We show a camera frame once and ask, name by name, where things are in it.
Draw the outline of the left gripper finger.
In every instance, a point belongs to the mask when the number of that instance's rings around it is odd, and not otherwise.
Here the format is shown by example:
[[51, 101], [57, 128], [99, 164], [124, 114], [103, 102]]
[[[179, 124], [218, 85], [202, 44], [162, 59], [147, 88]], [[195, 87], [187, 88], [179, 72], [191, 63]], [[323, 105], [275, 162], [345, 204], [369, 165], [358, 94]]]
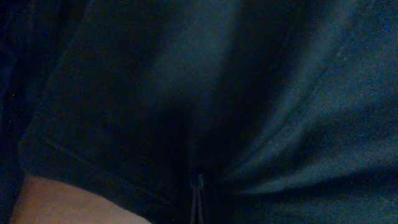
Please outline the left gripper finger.
[[192, 188], [192, 203], [191, 203], [191, 211], [190, 211], [190, 222], [189, 224], [196, 224], [196, 214], [197, 214], [197, 180], [192, 179], [190, 182], [190, 186]]
[[198, 175], [197, 181], [198, 181], [197, 182], [198, 221], [199, 221], [199, 224], [205, 224], [205, 219], [204, 219], [204, 215], [203, 215], [202, 194], [201, 194], [201, 191], [203, 190], [203, 186], [204, 186], [203, 174]]

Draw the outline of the black trousers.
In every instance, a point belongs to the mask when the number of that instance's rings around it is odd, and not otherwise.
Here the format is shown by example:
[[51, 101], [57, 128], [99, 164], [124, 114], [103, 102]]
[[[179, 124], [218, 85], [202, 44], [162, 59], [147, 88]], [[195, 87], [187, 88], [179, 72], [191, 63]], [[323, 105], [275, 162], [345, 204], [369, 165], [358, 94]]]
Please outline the black trousers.
[[396, 1], [2, 1], [1, 222], [397, 222]]

